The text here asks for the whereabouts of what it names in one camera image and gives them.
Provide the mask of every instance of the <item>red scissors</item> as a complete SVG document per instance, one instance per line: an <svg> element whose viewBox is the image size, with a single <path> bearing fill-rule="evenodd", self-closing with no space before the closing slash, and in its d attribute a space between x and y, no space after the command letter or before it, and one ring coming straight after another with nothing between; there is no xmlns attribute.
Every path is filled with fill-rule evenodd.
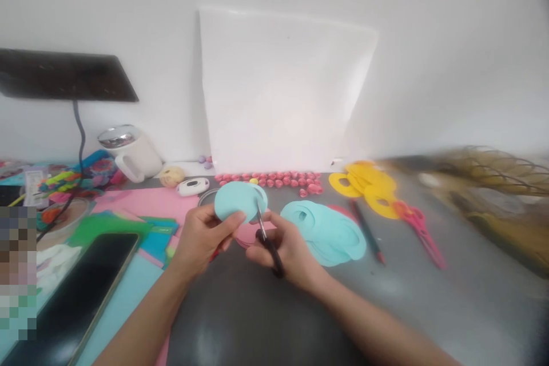
<svg viewBox="0 0 549 366"><path fill-rule="evenodd" d="M414 232L416 232L416 235L421 240L421 243L423 243L423 247L426 248L427 253L429 253L435 264L440 269L445 269L446 262L444 261L444 257L440 254L438 247L427 231L427 227L425 226L425 216L421 210L415 207L409 207L402 201L394 202L393 208L402 220L413 227Z"/></svg>

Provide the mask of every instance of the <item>white board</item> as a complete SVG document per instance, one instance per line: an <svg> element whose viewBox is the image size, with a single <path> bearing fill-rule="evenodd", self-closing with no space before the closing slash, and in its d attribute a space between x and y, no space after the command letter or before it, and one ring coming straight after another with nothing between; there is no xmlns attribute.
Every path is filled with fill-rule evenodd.
<svg viewBox="0 0 549 366"><path fill-rule="evenodd" d="M202 84L218 173L327 170L377 43L368 28L200 8Z"/></svg>

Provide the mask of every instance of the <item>person's left hand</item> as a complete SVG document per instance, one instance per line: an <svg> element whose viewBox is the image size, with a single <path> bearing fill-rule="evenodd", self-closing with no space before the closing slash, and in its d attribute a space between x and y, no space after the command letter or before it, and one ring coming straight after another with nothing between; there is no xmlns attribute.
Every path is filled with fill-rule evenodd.
<svg viewBox="0 0 549 366"><path fill-rule="evenodd" d="M189 210L170 266L175 265L190 277L202 274L217 248L220 252L229 248L245 219L245 213L236 212L221 222L213 204Z"/></svg>

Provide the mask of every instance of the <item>black cable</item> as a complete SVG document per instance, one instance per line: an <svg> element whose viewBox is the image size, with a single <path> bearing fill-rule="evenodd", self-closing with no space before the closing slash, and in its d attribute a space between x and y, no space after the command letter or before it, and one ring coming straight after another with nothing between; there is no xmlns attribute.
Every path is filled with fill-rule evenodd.
<svg viewBox="0 0 549 366"><path fill-rule="evenodd" d="M82 186L82 182L84 180L84 165L82 163L82 154L84 151L84 144L86 144L86 132L84 131L84 127L82 126L82 121L80 120L80 113L78 112L78 100L73 100L73 112L74 112L74 119L76 120L76 124L78 125L78 130L80 131L80 150L78 151L78 164L80 165L80 179L78 179L78 182L76 183L76 186L73 188L73 192L71 193L69 199L65 203L65 206L63 206L63 208L57 214L55 219L48 226L46 226L46 228L36 238L36 243L42 240L42 238L46 235L46 233L49 232L51 229L53 229L53 227L57 224L57 219L59 219L59 216L61 216L69 208L79 188Z"/></svg>

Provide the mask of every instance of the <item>table surface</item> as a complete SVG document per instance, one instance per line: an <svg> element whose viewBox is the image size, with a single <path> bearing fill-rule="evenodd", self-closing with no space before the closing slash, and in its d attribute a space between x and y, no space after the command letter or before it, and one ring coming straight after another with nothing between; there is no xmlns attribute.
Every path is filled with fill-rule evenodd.
<svg viewBox="0 0 549 366"><path fill-rule="evenodd" d="M390 173L399 198L425 214L448 268L433 265L406 223L361 204L387 260L365 257L328 272L344 285L428 335L464 365L531 363L545 319L547 281L537 277L453 214L413 178ZM307 200L348 208L323 174L324 193ZM210 178L212 188L217 183ZM156 187L151 179L127 188ZM280 212L296 189L266 189ZM367 364L327 311L234 243L191 287L173 324L168 365Z"/></svg>

